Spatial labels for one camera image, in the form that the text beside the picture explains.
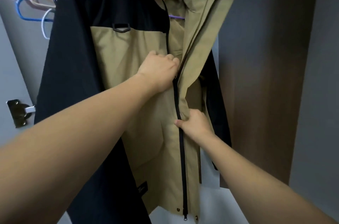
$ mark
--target jacket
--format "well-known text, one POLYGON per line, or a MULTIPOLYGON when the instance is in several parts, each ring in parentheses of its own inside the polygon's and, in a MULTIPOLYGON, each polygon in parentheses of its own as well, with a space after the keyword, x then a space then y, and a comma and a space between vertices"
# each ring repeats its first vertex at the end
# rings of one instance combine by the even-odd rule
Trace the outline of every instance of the jacket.
POLYGON ((200 150, 174 120, 199 109, 231 145, 211 48, 232 2, 58 0, 36 122, 124 82, 151 50, 181 62, 173 87, 142 107, 76 196, 68 209, 73 223, 140 222, 157 206, 198 221, 200 150))

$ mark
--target hand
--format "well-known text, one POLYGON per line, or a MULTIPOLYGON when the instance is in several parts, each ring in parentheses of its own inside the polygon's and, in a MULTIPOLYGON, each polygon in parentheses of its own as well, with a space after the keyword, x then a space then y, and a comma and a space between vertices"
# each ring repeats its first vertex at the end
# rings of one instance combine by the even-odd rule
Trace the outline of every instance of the hand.
POLYGON ((160 93, 171 86, 179 64, 179 59, 171 54, 157 55, 155 51, 151 51, 141 64, 137 75, 146 77, 154 92, 160 93))
POLYGON ((207 138, 215 136, 205 114, 199 110, 189 109, 189 119, 187 121, 177 119, 175 124, 201 147, 207 138))

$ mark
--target door hinge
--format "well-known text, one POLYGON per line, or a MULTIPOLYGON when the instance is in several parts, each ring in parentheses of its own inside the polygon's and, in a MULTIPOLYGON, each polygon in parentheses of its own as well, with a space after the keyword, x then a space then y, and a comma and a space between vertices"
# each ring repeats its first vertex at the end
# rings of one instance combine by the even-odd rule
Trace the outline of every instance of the door hinge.
POLYGON ((27 119, 35 112, 35 106, 23 104, 18 99, 9 100, 6 103, 10 109, 15 127, 20 128, 26 126, 27 119))

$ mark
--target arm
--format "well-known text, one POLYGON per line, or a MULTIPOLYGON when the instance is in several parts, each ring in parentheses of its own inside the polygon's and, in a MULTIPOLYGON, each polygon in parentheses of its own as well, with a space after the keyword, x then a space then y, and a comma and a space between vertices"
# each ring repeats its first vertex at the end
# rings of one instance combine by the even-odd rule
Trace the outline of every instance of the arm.
POLYGON ((337 223, 221 141, 199 110, 190 114, 176 125, 210 155, 249 223, 337 223))
POLYGON ((131 117, 172 84, 178 65, 172 55, 151 52, 124 83, 41 121, 0 148, 0 223, 21 223, 53 205, 62 214, 131 117))

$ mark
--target jacket label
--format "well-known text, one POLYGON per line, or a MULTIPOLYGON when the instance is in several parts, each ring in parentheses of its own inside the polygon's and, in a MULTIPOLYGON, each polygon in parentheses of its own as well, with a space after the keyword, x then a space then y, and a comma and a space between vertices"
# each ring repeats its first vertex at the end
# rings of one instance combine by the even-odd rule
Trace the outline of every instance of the jacket label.
POLYGON ((138 187, 138 191, 140 196, 143 196, 148 191, 147 181, 145 181, 138 187))

